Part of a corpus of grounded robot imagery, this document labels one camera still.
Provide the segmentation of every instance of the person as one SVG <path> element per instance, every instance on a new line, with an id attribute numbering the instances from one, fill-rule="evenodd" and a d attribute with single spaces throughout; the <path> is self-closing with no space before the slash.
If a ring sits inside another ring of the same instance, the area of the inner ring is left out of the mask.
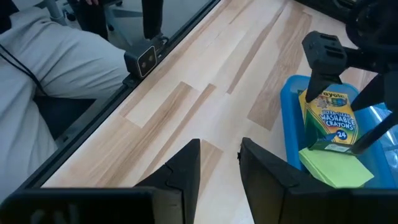
<path id="1" fill-rule="evenodd" d="M 0 1 L 0 202 L 57 149 L 35 94 L 109 97 L 129 75 L 124 53 L 42 9 Z"/>
<path id="2" fill-rule="evenodd" d="M 109 0 L 68 0 L 81 29 L 93 32 L 108 39 L 106 18 L 103 3 Z M 141 0 L 142 25 L 144 37 L 160 42 L 167 41 L 161 32 L 163 17 L 163 0 Z"/>

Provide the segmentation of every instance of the crayon box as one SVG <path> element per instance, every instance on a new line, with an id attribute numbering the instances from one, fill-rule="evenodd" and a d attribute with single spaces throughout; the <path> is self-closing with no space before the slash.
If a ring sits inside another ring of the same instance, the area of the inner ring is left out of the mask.
<path id="1" fill-rule="evenodd" d="M 349 148 L 359 138 L 358 124 L 349 105 L 348 95 L 324 91 L 307 103 L 307 90 L 298 100 L 303 114 L 307 147 L 352 154 Z"/>

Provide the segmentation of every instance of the yellow paper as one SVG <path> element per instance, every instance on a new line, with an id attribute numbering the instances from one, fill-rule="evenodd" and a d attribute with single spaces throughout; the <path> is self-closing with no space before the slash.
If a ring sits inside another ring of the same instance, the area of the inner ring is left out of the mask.
<path id="1" fill-rule="evenodd" d="M 302 149 L 300 160 L 314 175 L 336 188 L 360 187 L 374 176 L 352 155 L 337 152 Z"/>

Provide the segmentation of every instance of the blue plastic bin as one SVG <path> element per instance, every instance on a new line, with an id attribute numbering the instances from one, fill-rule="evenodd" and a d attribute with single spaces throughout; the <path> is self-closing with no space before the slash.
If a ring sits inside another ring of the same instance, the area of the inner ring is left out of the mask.
<path id="1" fill-rule="evenodd" d="M 300 109 L 298 90 L 305 90 L 310 81 L 309 77 L 293 75 L 287 81 L 280 92 L 282 107 L 282 119 L 284 124 L 285 146 L 287 162 L 306 171 L 299 159 L 299 150 L 306 147 L 304 135 L 304 123 Z M 350 84 L 331 85 L 326 90 L 346 93 L 350 102 L 358 95 L 358 90 Z M 355 118 L 358 122 L 359 133 L 363 134 L 377 125 L 374 112 L 370 108 L 356 111 Z M 374 178 L 365 184 L 367 188 L 394 189 L 394 182 L 389 164 L 380 141 L 376 141 L 358 159 L 372 172 Z"/>

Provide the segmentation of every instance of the wood grain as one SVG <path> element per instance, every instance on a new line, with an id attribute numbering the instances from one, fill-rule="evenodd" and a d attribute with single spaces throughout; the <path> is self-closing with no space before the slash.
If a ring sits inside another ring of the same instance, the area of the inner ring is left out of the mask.
<path id="1" fill-rule="evenodd" d="M 309 75 L 301 41 L 344 24 L 293 0 L 221 0 L 43 187 L 132 187 L 201 139 L 195 223 L 253 223 L 236 153 L 243 137 L 286 159 L 280 89 Z M 363 88 L 374 76 L 349 69 Z"/>
<path id="2" fill-rule="evenodd" d="M 268 78 L 254 103 L 248 118 L 271 130 L 280 111 L 279 92 L 291 74 L 295 74 L 303 57 L 301 41 L 308 33 L 311 16 L 295 4 L 280 34 L 277 45 L 280 53 Z"/>

